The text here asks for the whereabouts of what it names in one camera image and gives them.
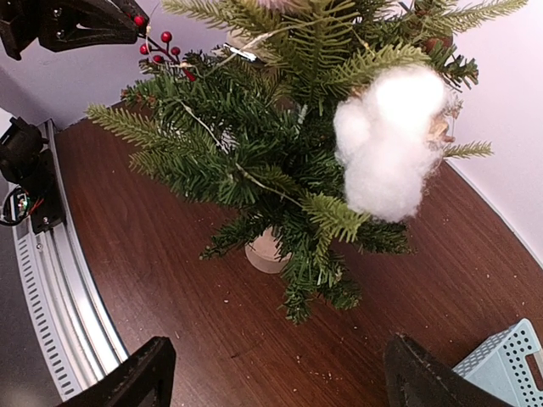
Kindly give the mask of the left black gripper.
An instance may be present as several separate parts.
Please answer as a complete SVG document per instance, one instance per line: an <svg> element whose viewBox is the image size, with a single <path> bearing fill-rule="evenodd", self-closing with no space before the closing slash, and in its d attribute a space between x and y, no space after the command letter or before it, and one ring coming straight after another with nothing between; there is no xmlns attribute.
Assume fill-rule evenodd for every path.
<svg viewBox="0 0 543 407"><path fill-rule="evenodd" d="M37 38L56 53L133 44L148 23L148 14L135 1L1 0L1 41L14 60L21 60L21 53Z"/></svg>

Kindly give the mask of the red bauble ornament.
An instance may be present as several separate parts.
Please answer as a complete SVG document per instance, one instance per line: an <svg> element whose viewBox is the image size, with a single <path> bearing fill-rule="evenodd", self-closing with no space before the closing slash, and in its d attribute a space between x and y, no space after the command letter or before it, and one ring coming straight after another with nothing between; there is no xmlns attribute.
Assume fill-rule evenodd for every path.
<svg viewBox="0 0 543 407"><path fill-rule="evenodd" d="M426 54L431 54L433 50L437 47L440 51L448 50L452 47L454 43L454 36L434 36L425 40L423 43L423 51Z"/></svg>

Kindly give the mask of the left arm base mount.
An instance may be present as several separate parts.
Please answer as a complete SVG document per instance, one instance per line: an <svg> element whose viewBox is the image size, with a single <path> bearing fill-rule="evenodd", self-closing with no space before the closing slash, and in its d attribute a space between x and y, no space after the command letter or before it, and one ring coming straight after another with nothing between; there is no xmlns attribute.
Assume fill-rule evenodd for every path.
<svg viewBox="0 0 543 407"><path fill-rule="evenodd" d="M16 227L29 220L35 234L64 222L53 139L22 118L8 119L1 136L1 175L14 185L2 202L1 225Z"/></svg>

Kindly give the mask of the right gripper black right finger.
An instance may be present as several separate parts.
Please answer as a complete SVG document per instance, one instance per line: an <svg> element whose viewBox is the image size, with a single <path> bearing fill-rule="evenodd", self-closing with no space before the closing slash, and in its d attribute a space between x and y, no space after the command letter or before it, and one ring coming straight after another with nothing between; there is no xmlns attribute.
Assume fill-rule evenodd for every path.
<svg viewBox="0 0 543 407"><path fill-rule="evenodd" d="M383 354L390 406L507 406L438 361L411 337L396 333Z"/></svg>

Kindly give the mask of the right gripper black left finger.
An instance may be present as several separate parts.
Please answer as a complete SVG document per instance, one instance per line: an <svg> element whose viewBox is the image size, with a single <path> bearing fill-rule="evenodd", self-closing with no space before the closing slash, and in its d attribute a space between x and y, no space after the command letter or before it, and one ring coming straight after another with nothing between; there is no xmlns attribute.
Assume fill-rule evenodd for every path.
<svg viewBox="0 0 543 407"><path fill-rule="evenodd" d="M171 404L176 351L168 337L152 337L127 360L75 397L70 406L152 406Z"/></svg>

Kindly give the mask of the small black ornament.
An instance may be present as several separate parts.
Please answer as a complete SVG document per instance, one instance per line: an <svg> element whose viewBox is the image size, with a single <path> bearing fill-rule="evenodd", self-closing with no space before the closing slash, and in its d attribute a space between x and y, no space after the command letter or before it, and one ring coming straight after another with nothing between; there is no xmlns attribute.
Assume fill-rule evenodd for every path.
<svg viewBox="0 0 543 407"><path fill-rule="evenodd" d="M188 70L181 59L181 49L178 46L171 45L173 35L170 31L162 31L160 41L157 42L150 36L151 27L147 17L136 14L131 17L131 20L139 29L138 37L143 41L139 46L139 52L142 56L150 57L150 61L154 64L164 64L178 68L189 81L196 81L196 76Z"/></svg>

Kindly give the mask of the white cotton ornament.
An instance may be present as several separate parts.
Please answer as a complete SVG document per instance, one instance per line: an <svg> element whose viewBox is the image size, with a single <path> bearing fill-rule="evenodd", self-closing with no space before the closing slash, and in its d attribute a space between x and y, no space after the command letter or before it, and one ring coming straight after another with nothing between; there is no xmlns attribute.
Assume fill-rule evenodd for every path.
<svg viewBox="0 0 543 407"><path fill-rule="evenodd" d="M382 70L333 116L336 158L349 209L386 222L417 213L428 176L443 156L448 89L422 64Z"/></svg>

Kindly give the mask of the small green christmas tree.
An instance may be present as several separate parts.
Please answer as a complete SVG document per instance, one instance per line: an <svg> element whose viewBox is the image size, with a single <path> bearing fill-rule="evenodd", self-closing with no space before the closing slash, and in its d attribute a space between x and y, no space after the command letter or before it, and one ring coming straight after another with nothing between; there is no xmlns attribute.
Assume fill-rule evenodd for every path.
<svg viewBox="0 0 543 407"><path fill-rule="evenodd" d="M336 158L333 116L339 102L367 89L382 70L427 65L448 89L442 114L443 156L488 156L487 142L455 144L449 124L457 93L479 79L477 63L455 43L426 54L425 40L449 36L512 14L521 1L166 1L164 10L225 29L238 56L188 53L178 68L142 62L146 79L128 86L118 108L94 104L87 117L132 143L132 167L177 196L235 212L204 250L206 258L254 247L271 233L285 262L284 308L295 323L314 298L336 309L358 305L360 291L333 249L408 251L406 222L349 209L344 168Z"/></svg>

